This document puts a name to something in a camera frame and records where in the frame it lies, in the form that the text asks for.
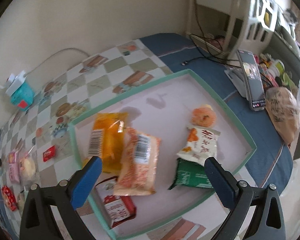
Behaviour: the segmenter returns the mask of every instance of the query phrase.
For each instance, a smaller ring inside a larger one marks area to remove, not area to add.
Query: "barcode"
[[[145,135],[138,135],[138,143],[134,151],[134,159],[137,163],[149,163],[150,157],[150,138]]]
[[[88,155],[101,157],[103,129],[93,130],[89,142]]]

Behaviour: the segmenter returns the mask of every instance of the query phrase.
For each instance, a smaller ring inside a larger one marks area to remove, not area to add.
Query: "smartphone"
[[[241,49],[237,51],[237,55],[250,108],[253,111],[263,110],[266,105],[265,92],[254,55],[251,51]]]

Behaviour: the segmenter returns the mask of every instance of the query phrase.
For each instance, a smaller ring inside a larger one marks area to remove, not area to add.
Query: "tray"
[[[186,126],[190,124],[191,112],[203,104],[211,105],[217,114],[214,129],[221,132],[217,160],[225,170],[235,174],[257,147],[226,103],[189,69],[133,88],[88,111],[70,124],[71,144],[80,168],[86,157],[91,129],[98,112],[128,112],[130,126],[162,139],[155,182],[157,193],[132,197],[137,207],[135,219],[110,229],[100,199],[94,190],[89,195],[88,200],[95,215],[112,239],[129,239],[154,230],[182,216],[214,193],[211,189],[183,186],[167,190],[175,176],[176,153],[186,144]],[[98,181],[109,176],[103,173]]]

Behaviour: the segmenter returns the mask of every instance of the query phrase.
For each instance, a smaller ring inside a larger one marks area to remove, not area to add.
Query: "white snack bag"
[[[220,132],[194,125],[188,126],[188,129],[190,133],[187,144],[177,155],[186,161],[204,166],[206,159],[217,155],[217,139]]]

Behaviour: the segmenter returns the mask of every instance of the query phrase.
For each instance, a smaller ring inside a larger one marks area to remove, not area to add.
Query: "green snack bag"
[[[181,158],[177,159],[177,171],[173,184],[169,189],[173,189],[176,185],[199,188],[213,188],[207,175],[204,172],[204,167],[198,163],[185,161]]]

